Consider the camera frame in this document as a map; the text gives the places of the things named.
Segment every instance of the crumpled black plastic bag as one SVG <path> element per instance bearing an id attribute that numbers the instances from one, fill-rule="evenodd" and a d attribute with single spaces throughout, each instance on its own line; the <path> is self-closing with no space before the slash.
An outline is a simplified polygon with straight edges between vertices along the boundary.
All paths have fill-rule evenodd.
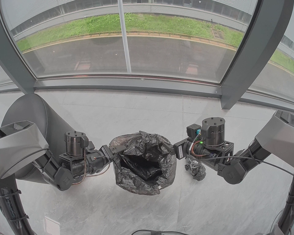
<path id="1" fill-rule="evenodd" d="M 193 176 L 193 179 L 201 181 L 206 176 L 206 169 L 204 165 L 196 160 L 191 160 L 189 157 L 185 157 L 186 164 L 185 169 Z"/>
<path id="2" fill-rule="evenodd" d="M 114 138 L 109 146 L 125 145 L 113 160 L 116 184 L 135 194 L 157 195 L 170 186 L 176 176 L 176 156 L 170 155 L 162 142 L 170 141 L 158 134 L 143 131 Z"/>

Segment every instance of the road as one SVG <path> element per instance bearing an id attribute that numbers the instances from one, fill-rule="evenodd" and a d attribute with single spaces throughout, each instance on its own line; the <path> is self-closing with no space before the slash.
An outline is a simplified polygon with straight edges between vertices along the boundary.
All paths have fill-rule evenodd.
<path id="1" fill-rule="evenodd" d="M 133 73 L 220 82 L 235 51 L 174 38 L 128 36 Z M 66 73 L 126 73 L 121 36 L 60 43 L 24 54 L 38 76 Z M 294 101 L 294 76 L 267 64 L 252 89 Z"/>

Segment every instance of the grass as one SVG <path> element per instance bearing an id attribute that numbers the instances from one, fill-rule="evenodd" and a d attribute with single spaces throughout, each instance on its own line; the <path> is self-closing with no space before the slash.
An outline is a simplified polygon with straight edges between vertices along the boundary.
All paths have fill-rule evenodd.
<path id="1" fill-rule="evenodd" d="M 224 43 L 235 47 L 239 46 L 244 35 L 242 32 L 222 25 L 215 25 L 191 18 L 171 17 L 165 15 L 126 13 L 125 23 L 127 31 L 186 34 L 207 39 L 214 38 L 211 28 L 215 28 L 222 31 Z M 92 16 L 44 29 L 19 40 L 16 43 L 21 51 L 25 51 L 42 44 L 66 39 L 72 36 L 120 31 L 121 25 L 118 14 Z M 276 50 L 272 55 L 271 60 L 294 73 L 294 60 L 282 52 Z"/>

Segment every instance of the tile floor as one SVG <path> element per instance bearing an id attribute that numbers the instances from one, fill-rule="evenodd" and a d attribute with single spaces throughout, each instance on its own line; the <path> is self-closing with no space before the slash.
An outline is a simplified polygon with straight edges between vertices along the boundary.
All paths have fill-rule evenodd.
<path id="1" fill-rule="evenodd" d="M 85 132 L 97 148 L 118 135 L 139 130 L 161 134 L 175 143 L 186 138 L 186 126 L 221 116 L 226 120 L 226 140 L 235 143 L 236 152 L 248 146 L 275 111 L 245 103 L 221 110 L 218 99 L 157 93 L 36 93 L 73 128 Z M 0 121 L 21 95 L 0 94 Z M 293 171 L 276 156 L 271 155 L 267 161 Z M 269 232 L 284 207 L 292 180 L 290 175 L 261 164 L 238 185 L 226 183 L 208 167 L 206 178 L 198 182 L 185 171 L 184 164 L 184 160 L 178 160 L 174 183 L 157 196 L 135 195 L 116 186 L 112 167 L 104 175 L 88 178 L 65 192 L 45 184 L 17 183 L 31 227 L 38 235 L 130 235 L 138 229 L 176 230 L 190 235 L 254 235 Z M 13 235 L 1 213 L 0 232 Z"/>

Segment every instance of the yellow curb line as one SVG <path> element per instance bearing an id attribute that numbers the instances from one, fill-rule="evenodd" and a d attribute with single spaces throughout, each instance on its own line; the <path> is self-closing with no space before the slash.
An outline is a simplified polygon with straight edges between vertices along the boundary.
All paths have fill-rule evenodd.
<path id="1" fill-rule="evenodd" d="M 208 45 L 212 45 L 212 46 L 218 46 L 218 47 L 222 47 L 222 48 L 225 48 L 225 49 L 229 49 L 229 50 L 233 50 L 233 51 L 236 51 L 237 49 L 233 49 L 233 48 L 230 48 L 230 47 L 227 47 L 227 46 L 223 46 L 223 45 L 218 45 L 218 44 L 214 44 L 214 43 L 210 43 L 210 42 L 205 42 L 205 41 L 200 41 L 200 40 L 195 40 L 195 39 L 189 39 L 189 38 L 178 38 L 178 37 L 172 37 L 172 36 L 160 36 L 160 35 L 134 35 L 134 34 L 129 34 L 127 35 L 128 37 L 152 37 L 152 38 L 173 38 L 173 39 L 179 39 L 179 40 L 186 40 L 186 41 L 192 41 L 192 42 L 199 42 L 199 43 L 204 43 L 204 44 L 208 44 Z M 60 42 L 55 42 L 55 43 L 52 43 L 52 44 L 48 44 L 48 45 L 44 45 L 44 46 L 40 46 L 40 47 L 37 47 L 37 48 L 34 48 L 34 49 L 31 49 L 31 50 L 28 50 L 28 51 L 25 51 L 23 52 L 23 54 L 25 53 L 28 53 L 30 51 L 34 51 L 34 50 L 37 50 L 37 49 L 41 49 L 41 48 L 44 48 L 44 47 L 48 47 L 48 46 L 53 46 L 53 45 L 57 45 L 57 44 L 61 44 L 61 43 L 65 43 L 65 42 L 73 42 L 73 41 L 79 41 L 79 40 L 85 40 L 85 39 L 90 39 L 90 38 L 108 38 L 108 37 L 121 37 L 121 34 L 118 34 L 118 35 L 103 35 L 103 36 L 84 36 L 82 38 L 75 38 L 75 39 L 70 39 L 70 40 L 65 40 L 65 41 L 60 41 Z M 268 61 L 269 64 L 271 65 L 274 65 L 276 66 L 277 68 L 281 69 L 281 70 L 284 70 L 285 72 L 291 74 L 294 76 L 293 73 L 291 73 L 290 71 L 284 69 L 283 67 L 273 63 L 273 62 L 270 62 Z"/>

